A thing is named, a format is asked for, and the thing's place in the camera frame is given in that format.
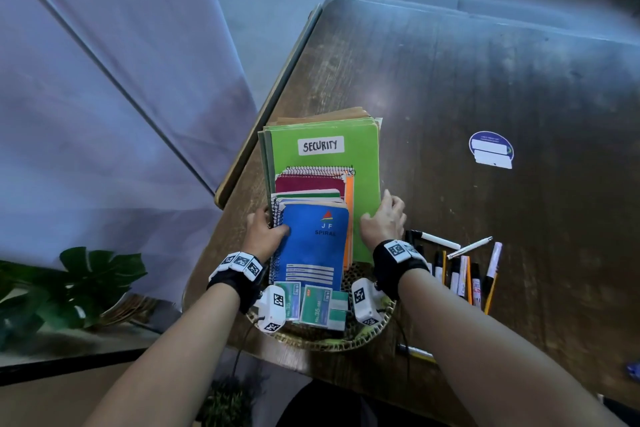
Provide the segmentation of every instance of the woven tray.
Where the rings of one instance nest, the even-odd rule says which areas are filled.
[[[344,273],[342,277],[342,290],[350,292],[351,284],[362,277],[375,280],[370,264],[361,264],[356,262]],[[294,346],[295,348],[300,348],[302,350],[327,351],[329,353],[355,350],[360,346],[364,346],[367,342],[371,341],[382,332],[390,321],[395,308],[396,303],[389,301],[385,311],[380,313],[382,316],[382,322],[374,326],[365,326],[356,321],[356,318],[353,315],[353,302],[351,299],[351,293],[349,293],[349,311],[347,312],[344,333],[340,331],[329,331],[321,328],[315,328],[312,326],[286,323],[279,331],[270,334],[270,336],[275,337],[280,342],[284,342],[285,344],[289,344],[290,346]],[[258,319],[257,310],[255,308],[251,309],[246,316],[255,324]]]

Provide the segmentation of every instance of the blue circular sticker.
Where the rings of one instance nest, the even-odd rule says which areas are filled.
[[[494,131],[477,131],[469,139],[469,150],[478,164],[511,169],[513,146]]]

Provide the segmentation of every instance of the white pen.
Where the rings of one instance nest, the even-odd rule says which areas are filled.
[[[455,259],[456,257],[459,257],[459,256],[460,256],[460,255],[462,255],[463,253],[470,252],[471,250],[475,250],[475,249],[476,249],[476,248],[478,248],[479,246],[486,245],[486,244],[487,244],[487,243],[489,243],[491,240],[493,240],[493,237],[486,237],[486,238],[483,238],[482,240],[477,241],[477,242],[475,242],[475,243],[472,243],[471,245],[467,245],[467,246],[465,246],[464,248],[461,248],[460,250],[458,250],[458,251],[456,251],[456,252],[449,253],[449,254],[447,255],[447,258],[448,258],[449,260],[451,260],[451,259]]]
[[[418,233],[422,233],[423,240],[430,241],[431,243],[437,243],[438,245],[451,248],[452,250],[460,250],[460,245],[458,243],[445,240],[444,238],[436,237],[435,235],[429,235],[428,233],[425,233],[425,232],[418,232]]]

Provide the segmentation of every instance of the white curtain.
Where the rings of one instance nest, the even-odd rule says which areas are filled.
[[[53,0],[210,188],[255,119],[217,0]],[[220,211],[37,0],[0,0],[0,259],[143,253],[179,303]]]

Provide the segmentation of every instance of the black wrist strap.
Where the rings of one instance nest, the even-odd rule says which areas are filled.
[[[230,253],[209,276],[207,289],[214,284],[233,287],[240,297],[240,312],[246,314],[260,298],[260,282],[264,268],[253,255],[244,252]]]
[[[407,270],[429,270],[426,259],[412,245],[400,240],[386,240],[376,246],[373,264],[378,288],[394,301],[399,299],[398,282]]]

